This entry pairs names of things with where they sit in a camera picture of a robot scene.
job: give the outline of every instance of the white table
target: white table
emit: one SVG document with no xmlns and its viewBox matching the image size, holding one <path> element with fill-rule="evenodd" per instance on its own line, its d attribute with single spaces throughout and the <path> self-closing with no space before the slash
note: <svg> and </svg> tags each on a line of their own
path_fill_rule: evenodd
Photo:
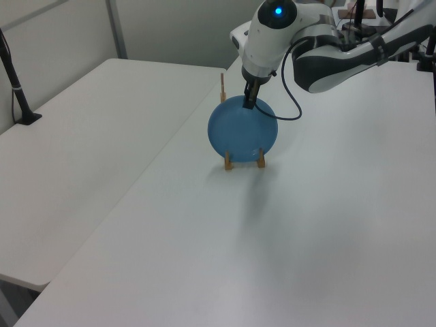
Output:
<svg viewBox="0 0 436 327">
<path fill-rule="evenodd" d="M 111 59 L 0 136 L 0 279 L 42 290 L 224 69 Z"/>
<path fill-rule="evenodd" d="M 264 170 L 226 172 L 208 143 L 217 85 L 16 327 L 433 326 L 433 76 L 288 80 L 303 116 Z M 239 60 L 225 84 L 242 92 Z M 279 78 L 260 98 L 295 114 Z"/>
</svg>

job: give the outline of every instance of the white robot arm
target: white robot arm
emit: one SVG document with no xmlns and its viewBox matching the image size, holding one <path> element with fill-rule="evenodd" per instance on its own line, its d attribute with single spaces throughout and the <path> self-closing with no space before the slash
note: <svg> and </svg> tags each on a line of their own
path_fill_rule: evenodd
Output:
<svg viewBox="0 0 436 327">
<path fill-rule="evenodd" d="M 345 50 L 328 6 L 266 0 L 251 22 L 230 34 L 243 60 L 244 107 L 254 107 L 260 85 L 276 75 L 286 52 L 292 56 L 296 83 L 318 93 L 421 43 L 435 25 L 436 1 L 421 0 L 382 34 Z"/>
</svg>

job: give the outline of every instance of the black cable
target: black cable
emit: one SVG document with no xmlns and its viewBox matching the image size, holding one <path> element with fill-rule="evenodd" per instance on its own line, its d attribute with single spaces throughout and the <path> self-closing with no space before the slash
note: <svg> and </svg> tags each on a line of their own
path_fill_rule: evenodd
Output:
<svg viewBox="0 0 436 327">
<path fill-rule="evenodd" d="M 297 44 L 299 44 L 299 43 L 300 43 L 300 42 L 297 42 L 297 43 L 295 43 L 295 44 L 293 44 L 293 45 L 291 45 L 291 46 L 289 47 L 289 49 L 287 50 L 287 52 L 286 52 L 286 54 L 285 54 L 285 57 L 283 58 L 283 62 L 282 62 L 282 64 L 281 64 L 281 81 L 282 81 L 282 83 L 283 83 L 283 86 L 285 87 L 285 90 L 286 90 L 287 94 L 291 97 L 292 101 L 293 101 L 293 102 L 295 103 L 295 105 L 297 106 L 297 109 L 298 109 L 299 115 L 298 115 L 297 117 L 294 117 L 294 118 L 283 118 L 283 117 L 278 117 L 278 116 L 275 116 L 275 115 L 273 115 L 273 114 L 269 114 L 269 113 L 263 111 L 262 109 L 259 108 L 259 106 L 258 106 L 256 103 L 254 103 L 254 106 L 255 106 L 255 107 L 256 107 L 256 108 L 257 108 L 257 109 L 258 109 L 262 114 L 265 114 L 266 116 L 268 116 L 268 117 L 270 117 L 270 118 L 279 119 L 280 121 L 296 121 L 297 119 L 301 118 L 301 116 L 302 116 L 301 107 L 300 107 L 300 105 L 298 104 L 297 100 L 295 100 L 295 97 L 292 95 L 292 93 L 291 93 L 291 91 L 289 90 L 289 88 L 287 87 L 287 85 L 286 85 L 286 81 L 285 81 L 285 64 L 286 64 L 287 56 L 289 56 L 289 53 L 291 53 L 291 51 L 292 51 L 292 49 L 295 47 L 295 45 L 297 45 Z"/>
<path fill-rule="evenodd" d="M 9 44 L 7 44 L 6 37 L 3 34 L 3 31 L 0 29 L 0 37 L 6 45 L 7 53 L 9 54 L 9 58 L 12 59 L 11 49 L 9 49 Z"/>
<path fill-rule="evenodd" d="M 14 124 L 16 124 L 15 114 L 14 114 L 14 90 L 12 89 L 12 120 Z"/>
<path fill-rule="evenodd" d="M 357 1 L 354 3 L 354 6 L 352 8 L 352 11 L 349 13 L 349 23 L 348 23 L 348 40 L 349 40 L 349 34 L 351 33 L 352 30 L 352 17 L 353 17 L 353 11 L 354 8 L 356 8 L 357 6 Z"/>
</svg>

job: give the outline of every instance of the wooden stand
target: wooden stand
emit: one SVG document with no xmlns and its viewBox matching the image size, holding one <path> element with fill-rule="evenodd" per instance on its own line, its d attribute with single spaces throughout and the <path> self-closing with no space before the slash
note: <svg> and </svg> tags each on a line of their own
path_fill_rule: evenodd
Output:
<svg viewBox="0 0 436 327">
<path fill-rule="evenodd" d="M 225 152 L 225 158 L 224 158 L 224 169 L 225 170 L 232 170 L 233 165 L 230 161 L 229 151 Z"/>
<path fill-rule="evenodd" d="M 223 103 L 226 99 L 225 91 L 224 91 L 224 74 L 221 73 L 221 103 Z M 256 161 L 258 163 L 259 168 L 265 168 L 265 157 L 264 157 L 264 151 L 262 149 L 259 149 L 259 159 Z M 225 170 L 232 170 L 233 164 L 230 161 L 230 154 L 229 151 L 225 152 L 225 158 L 224 158 L 224 169 Z"/>
<path fill-rule="evenodd" d="M 220 98 L 221 98 L 221 103 L 223 103 L 226 99 L 226 95 L 224 92 L 224 74 L 221 73 L 221 94 L 220 94 Z"/>
<path fill-rule="evenodd" d="M 259 149 L 259 159 L 257 163 L 259 168 L 265 168 L 265 157 L 264 157 L 264 151 L 262 149 Z"/>
</svg>

